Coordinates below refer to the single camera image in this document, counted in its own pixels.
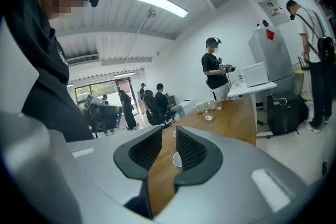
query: white table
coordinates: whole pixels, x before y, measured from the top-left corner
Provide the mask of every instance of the white table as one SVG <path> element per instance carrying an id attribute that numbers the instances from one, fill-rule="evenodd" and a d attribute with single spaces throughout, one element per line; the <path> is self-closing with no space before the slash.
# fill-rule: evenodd
<path id="1" fill-rule="evenodd" d="M 252 87 L 247 87 L 245 82 L 241 82 L 240 85 L 235 86 L 232 84 L 232 87 L 229 91 L 229 94 L 227 95 L 229 98 L 230 97 L 235 97 L 239 95 L 249 95 L 252 99 L 252 105 L 253 105 L 253 111 L 254 111 L 254 118 L 255 118 L 255 124 L 256 124 L 256 131 L 257 131 L 257 103 L 256 103 L 256 92 L 260 91 L 265 91 L 268 89 L 272 89 L 277 87 L 277 85 L 269 81 L 265 84 L 257 85 L 257 86 L 252 86 Z M 257 136 L 265 136 L 264 133 L 259 133 Z"/>

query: ceiling light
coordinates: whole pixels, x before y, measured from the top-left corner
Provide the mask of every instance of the ceiling light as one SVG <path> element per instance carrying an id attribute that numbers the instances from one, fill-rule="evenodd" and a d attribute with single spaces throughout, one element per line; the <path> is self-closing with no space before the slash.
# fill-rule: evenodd
<path id="1" fill-rule="evenodd" d="M 117 78 L 117 77 L 122 77 L 122 76 L 126 76 L 126 75 L 134 75 L 134 74 L 136 74 L 136 72 L 114 75 L 113 77 Z"/>
<path id="2" fill-rule="evenodd" d="M 168 0 L 139 0 L 139 1 L 146 2 L 148 4 L 152 4 L 160 8 L 164 8 L 169 12 L 179 15 L 182 18 L 184 18 L 188 14 L 188 12 L 185 9 L 175 5 L 174 3 Z"/>

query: black t-shirt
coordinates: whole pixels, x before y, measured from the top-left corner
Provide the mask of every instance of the black t-shirt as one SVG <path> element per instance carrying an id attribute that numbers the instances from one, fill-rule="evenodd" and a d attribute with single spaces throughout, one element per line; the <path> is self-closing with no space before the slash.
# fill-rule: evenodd
<path id="1" fill-rule="evenodd" d="M 161 92 L 157 92 L 155 95 L 155 101 L 156 101 L 157 106 L 160 109 L 162 109 L 163 112 L 167 111 L 167 106 L 169 104 L 168 104 L 168 99 L 164 94 L 162 94 Z"/>
<path id="2" fill-rule="evenodd" d="M 145 90 L 143 89 L 143 88 L 141 88 L 140 90 L 139 90 L 139 93 L 141 94 L 141 100 L 143 100 L 143 92 L 144 92 Z"/>
<path id="3" fill-rule="evenodd" d="M 218 70 L 219 69 L 219 62 L 216 56 L 212 54 L 205 54 L 202 57 L 202 66 L 203 72 L 211 71 L 211 70 Z M 218 87 L 227 83 L 226 75 L 224 74 L 217 74 L 208 77 L 208 85 L 210 89 L 217 89 Z"/>
<path id="4" fill-rule="evenodd" d="M 5 12 L 21 51 L 39 72 L 23 113 L 63 133 L 67 142 L 93 139 L 67 91 L 69 68 L 64 51 L 37 0 L 17 0 Z"/>
<path id="5" fill-rule="evenodd" d="M 124 110 L 132 110 L 131 98 L 126 93 L 120 97 L 120 101 L 124 102 Z"/>

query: refrigerator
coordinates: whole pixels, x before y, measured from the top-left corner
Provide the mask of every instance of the refrigerator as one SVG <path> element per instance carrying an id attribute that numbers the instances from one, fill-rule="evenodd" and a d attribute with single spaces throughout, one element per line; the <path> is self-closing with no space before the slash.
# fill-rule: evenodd
<path id="1" fill-rule="evenodd" d="M 293 68 L 279 28 L 255 30 L 248 43 L 256 63 L 264 62 L 269 80 L 278 85 L 273 93 L 295 92 Z"/>

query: white shoe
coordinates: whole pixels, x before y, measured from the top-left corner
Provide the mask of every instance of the white shoe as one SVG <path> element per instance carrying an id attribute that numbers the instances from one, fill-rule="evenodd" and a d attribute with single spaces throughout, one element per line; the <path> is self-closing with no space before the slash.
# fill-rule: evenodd
<path id="1" fill-rule="evenodd" d="M 304 125 L 308 130 L 313 131 L 314 133 L 319 133 L 320 132 L 320 128 L 314 128 L 310 125 L 310 123 L 307 121 Z"/>

